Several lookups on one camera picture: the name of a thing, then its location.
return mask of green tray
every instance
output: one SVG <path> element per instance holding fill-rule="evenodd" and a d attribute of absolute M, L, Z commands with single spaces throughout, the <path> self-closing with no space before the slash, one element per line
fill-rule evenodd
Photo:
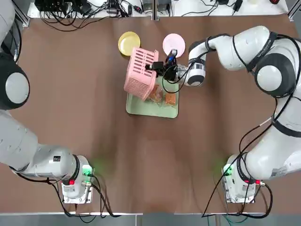
<path fill-rule="evenodd" d="M 158 84 L 162 88 L 162 78 L 161 77 L 156 79 L 156 84 Z M 178 84 L 169 84 L 167 81 L 164 81 L 164 87 L 168 91 L 173 92 L 173 91 L 178 90 L 179 85 Z M 140 98 L 135 97 L 132 94 L 128 93 L 127 94 L 127 107 L 126 107 L 127 113 L 174 119 L 178 116 L 179 93 L 176 93 L 175 98 L 176 98 L 176 105 L 170 106 L 170 105 L 166 105 L 164 103 L 164 101 L 161 104 L 154 103 L 150 100 L 142 101 Z"/>

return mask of food package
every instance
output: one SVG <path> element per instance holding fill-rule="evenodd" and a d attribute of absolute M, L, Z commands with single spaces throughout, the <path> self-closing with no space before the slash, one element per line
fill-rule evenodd
<path fill-rule="evenodd" d="M 154 86 L 154 89 L 150 93 L 148 99 L 150 99 L 151 101 L 153 101 L 155 103 L 160 103 L 162 101 L 162 98 L 163 98 L 163 90 L 161 89 L 161 87 L 159 85 L 156 84 Z"/>
<path fill-rule="evenodd" d="M 165 104 L 175 106 L 176 104 L 176 94 L 175 93 L 166 93 L 165 94 Z"/>

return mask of green indicator light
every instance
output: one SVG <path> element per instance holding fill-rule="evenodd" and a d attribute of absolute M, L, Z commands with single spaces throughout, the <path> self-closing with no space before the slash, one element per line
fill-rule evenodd
<path fill-rule="evenodd" d="M 91 175 L 92 167 L 89 165 L 83 165 L 83 175 Z"/>

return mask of cable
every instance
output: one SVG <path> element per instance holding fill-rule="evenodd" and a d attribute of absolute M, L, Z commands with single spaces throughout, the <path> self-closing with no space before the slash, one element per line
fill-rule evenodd
<path fill-rule="evenodd" d="M 226 5 L 226 6 L 228 6 L 228 7 L 232 7 L 232 6 L 234 6 L 235 5 L 235 3 L 236 3 L 236 1 L 233 3 L 233 4 L 231 4 L 231 5 Z"/>
<path fill-rule="evenodd" d="M 249 217 L 245 217 L 243 220 L 241 220 L 241 221 L 231 221 L 229 218 L 227 218 L 227 215 L 222 215 L 227 221 L 228 221 L 228 223 L 230 223 L 230 225 L 231 225 L 231 223 L 232 224 L 241 224 L 241 223 L 244 223 L 246 220 L 248 220 L 248 218 Z"/>
<path fill-rule="evenodd" d="M 219 185 L 219 183 L 221 182 L 222 178 L 226 175 L 227 171 L 230 169 L 230 167 L 232 166 L 232 164 L 246 151 L 246 149 L 254 142 L 256 141 L 259 137 L 261 137 L 270 127 L 272 126 L 272 124 L 270 124 L 263 132 L 261 132 L 258 136 L 256 136 L 250 143 L 248 143 L 246 145 L 246 147 L 244 147 L 244 149 L 242 150 L 242 152 L 240 154 L 238 154 L 238 156 L 232 161 L 232 163 L 230 164 L 230 166 L 224 171 L 223 175 L 220 177 L 220 179 L 218 180 L 216 186 L 214 187 L 211 195 L 210 195 L 210 198 L 209 198 L 209 201 L 206 205 L 206 208 L 205 208 L 205 211 L 202 215 L 202 217 L 207 217 L 207 216 L 210 216 L 210 215 L 205 215 L 206 214 L 206 211 L 209 207 L 209 203 L 213 197 L 213 194 L 215 193 L 216 189 L 217 189 L 217 186 Z"/>
<path fill-rule="evenodd" d="M 104 198 L 103 194 L 101 193 L 101 190 L 100 190 L 100 183 L 99 183 L 98 178 L 97 178 L 96 176 L 93 176 L 93 177 L 96 179 L 99 188 L 98 188 L 96 185 L 94 185 L 94 184 L 92 184 L 92 187 L 99 193 L 100 198 L 101 198 L 101 200 L 103 201 L 103 204 L 104 204 L 106 210 L 108 211 L 109 215 L 110 215 L 111 217 L 113 217 L 113 218 L 118 218 L 118 217 L 120 217 L 121 215 L 114 215 L 114 214 L 112 213 L 112 210 L 109 208 L 109 206 L 108 206 L 108 204 L 107 204 L 107 202 L 106 202 L 106 199 Z"/>
<path fill-rule="evenodd" d="M 76 31 L 76 30 L 78 30 L 78 29 L 82 29 L 82 28 L 88 26 L 89 24 L 92 24 L 92 23 L 96 23 L 96 22 L 98 22 L 98 21 L 101 21 L 101 20 L 103 20 L 103 19 L 105 19 L 105 18 L 117 18 L 117 17 L 128 17 L 128 16 L 129 16 L 129 15 L 127 14 L 125 8 L 121 5 L 121 3 L 118 2 L 118 0 L 110 0 L 110 1 L 112 1 L 112 2 L 113 2 L 114 4 L 116 4 L 117 7 L 118 7 L 118 9 L 117 9 L 117 14 L 116 14 L 115 16 L 105 16 L 105 17 L 100 18 L 100 19 L 98 19 L 98 20 L 91 21 L 91 22 L 89 22 L 89 23 L 84 24 L 84 23 L 87 21 L 87 19 L 92 18 L 92 17 L 95 17 L 95 15 L 96 15 L 97 13 L 101 12 L 102 10 L 108 9 L 108 7 L 109 7 L 109 3 L 108 3 L 108 2 L 104 2 L 101 6 L 96 6 L 96 5 L 92 4 L 92 3 L 90 3 L 89 1 L 87 1 L 89 4 L 91 4 L 91 5 L 93 5 L 94 7 L 96 7 L 96 9 L 95 9 L 93 12 L 87 13 L 87 17 L 81 18 L 81 19 L 82 19 L 82 22 L 80 23 L 79 26 L 75 26 L 75 25 L 74 25 L 75 18 L 77 17 L 77 12 L 76 12 L 76 11 L 75 11 L 75 16 L 74 16 L 74 17 L 72 16 L 72 14 L 73 14 L 73 12 L 74 12 L 74 9 L 69 10 L 69 12 L 67 13 L 67 15 L 65 15 L 64 17 L 59 16 L 58 13 L 57 13 L 57 15 L 56 15 L 56 14 L 54 14 L 53 12 L 46 12 L 46 13 L 44 12 L 44 15 L 47 15 L 49 19 L 50 19 L 50 15 L 52 15 L 52 16 L 54 17 L 54 19 L 55 19 L 54 22 L 53 22 L 53 21 L 48 21 L 48 20 L 45 18 L 45 16 L 42 16 L 42 13 L 41 13 L 41 12 L 40 12 L 40 18 L 42 19 L 42 21 L 43 21 L 45 24 L 47 24 L 47 25 L 50 26 L 51 28 L 54 28 L 54 29 L 56 29 L 56 30 L 58 30 L 58 31 L 61 31 L 61 32 L 73 32 L 73 31 Z M 72 21 L 69 21 L 68 24 L 65 24 L 65 23 L 62 22 L 62 20 L 63 20 L 63 19 L 66 19 L 66 18 L 67 18 L 67 19 L 70 19 L 70 18 L 71 18 L 71 19 L 73 19 L 73 20 L 72 20 Z M 56 23 L 60 23 L 61 25 L 64 25 L 64 26 L 72 26 L 72 27 L 74 27 L 74 29 L 63 30 L 63 29 L 60 29 L 60 28 L 57 28 L 57 27 L 51 25 L 51 24 L 56 24 Z"/>
<path fill-rule="evenodd" d="M 216 3 L 216 7 L 208 14 L 208 16 L 210 16 L 210 14 L 218 8 L 218 2 L 216 1 Z"/>
<path fill-rule="evenodd" d="M 200 0 L 205 6 L 214 6 L 215 5 L 215 3 L 214 3 L 214 5 L 208 5 L 208 4 L 206 4 L 203 0 Z"/>
<path fill-rule="evenodd" d="M 230 225 L 230 226 L 232 226 L 232 224 L 231 224 L 231 222 L 228 220 L 228 218 L 226 218 L 224 215 L 222 215 L 225 219 L 226 219 L 226 221 L 228 222 L 228 224 Z"/>
<path fill-rule="evenodd" d="M 176 83 L 178 83 L 183 77 L 185 77 L 183 83 L 181 84 L 180 88 L 179 88 L 177 91 L 170 92 L 170 91 L 168 91 L 168 90 L 165 88 L 165 86 L 164 86 L 164 76 L 165 76 L 166 72 L 167 72 L 170 68 L 176 67 L 177 65 L 172 65 L 172 66 L 170 66 L 169 68 L 167 68 L 167 69 L 164 71 L 163 75 L 162 75 L 162 87 L 163 87 L 163 89 L 164 89 L 167 93 L 177 93 L 177 92 L 179 92 L 179 91 L 182 89 L 182 87 L 183 87 L 183 85 L 184 85 L 184 83 L 185 83 L 185 80 L 186 80 L 188 71 L 193 67 L 193 65 L 195 64 L 196 60 L 200 59 L 203 55 L 205 55 L 205 54 L 207 54 L 207 53 L 209 53 L 209 51 L 200 54 L 197 58 L 194 58 L 193 61 L 192 61 L 192 63 L 189 65 L 188 69 L 184 72 L 184 74 L 183 74 L 177 81 L 175 81 L 175 82 L 169 82 L 170 84 L 176 84 Z"/>
<path fill-rule="evenodd" d="M 206 10 L 206 11 L 203 11 L 203 12 L 188 12 L 188 13 L 183 14 L 182 16 L 185 16 L 185 15 L 190 14 L 190 13 L 196 13 L 196 14 L 199 14 L 199 13 L 207 13 L 207 12 L 211 11 L 211 10 L 214 8 L 214 6 L 215 6 L 215 5 L 213 5 L 213 6 L 211 7 L 211 9 Z"/>
<path fill-rule="evenodd" d="M 265 214 L 261 215 L 261 216 L 253 216 L 253 215 L 250 215 L 250 214 L 241 213 L 242 216 L 249 217 L 249 218 L 254 218 L 254 219 L 263 219 L 263 218 L 266 218 L 269 215 L 269 213 L 272 210 L 272 206 L 273 206 L 273 193 L 272 193 L 271 188 L 267 184 L 265 184 L 265 187 L 268 189 L 269 194 L 270 194 L 269 208 L 268 208 L 267 212 Z"/>
<path fill-rule="evenodd" d="M 14 0 L 11 0 L 12 2 L 13 2 L 13 4 L 18 8 L 18 10 L 22 13 L 22 15 L 26 18 L 30 18 L 29 16 L 27 16 L 27 15 L 25 15 L 24 13 L 23 13 L 23 11 L 19 8 L 19 6 L 15 3 L 15 1 Z"/>
<path fill-rule="evenodd" d="M 81 215 L 79 216 L 79 218 L 80 218 L 80 220 L 81 220 L 82 222 L 84 222 L 85 224 L 89 224 L 89 223 L 91 223 L 92 221 L 95 220 L 96 215 L 95 215 L 94 218 L 93 218 L 92 220 L 90 220 L 90 221 L 84 221 L 83 218 L 81 217 Z"/>
<path fill-rule="evenodd" d="M 59 201 L 60 201 L 60 204 L 61 204 L 61 206 L 62 206 L 62 208 L 63 208 L 63 211 L 64 211 L 64 214 L 66 215 L 66 216 L 68 216 L 68 217 L 79 217 L 79 218 L 84 218 L 84 217 L 91 217 L 92 215 L 77 215 L 77 214 L 71 214 L 70 212 L 68 212 L 67 210 L 66 210 L 66 208 L 64 207 L 64 205 L 63 205 L 63 201 L 61 200 L 61 196 L 60 196 L 60 193 L 59 193 L 59 191 L 58 191 L 58 188 L 56 188 L 55 187 L 55 185 L 54 184 L 57 184 L 59 181 L 61 181 L 66 175 L 64 175 L 61 179 L 59 179 L 59 180 L 53 180 L 53 179 L 49 179 L 49 178 L 47 178 L 46 180 L 34 180 L 34 179 L 30 179 L 30 178 L 27 178 L 27 177 L 25 177 L 25 176 L 23 176 L 22 174 L 20 174 L 20 173 L 16 173 L 19 177 L 21 177 L 21 178 L 23 178 L 24 180 L 27 180 L 27 181 L 30 181 L 30 182 L 35 182 L 35 183 L 47 183 L 47 184 L 49 184 L 49 185 L 51 185 L 53 188 L 54 188 L 54 190 L 55 190 L 55 192 L 56 192 L 56 194 L 57 194 L 57 196 L 58 196 L 58 198 L 59 198 Z M 90 223 L 90 222 L 92 222 L 94 219 L 95 219 L 95 217 L 91 220 L 91 221 L 89 221 L 89 222 L 85 222 L 85 221 L 83 221 L 82 219 L 82 221 L 84 222 L 84 223 Z"/>

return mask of pink plate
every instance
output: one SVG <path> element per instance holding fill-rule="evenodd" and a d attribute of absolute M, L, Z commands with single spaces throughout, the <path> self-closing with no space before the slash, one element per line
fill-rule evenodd
<path fill-rule="evenodd" d="M 163 50 L 166 55 L 168 55 L 173 48 L 178 51 L 176 58 L 182 56 L 185 51 L 185 41 L 178 34 L 169 34 L 163 40 Z"/>

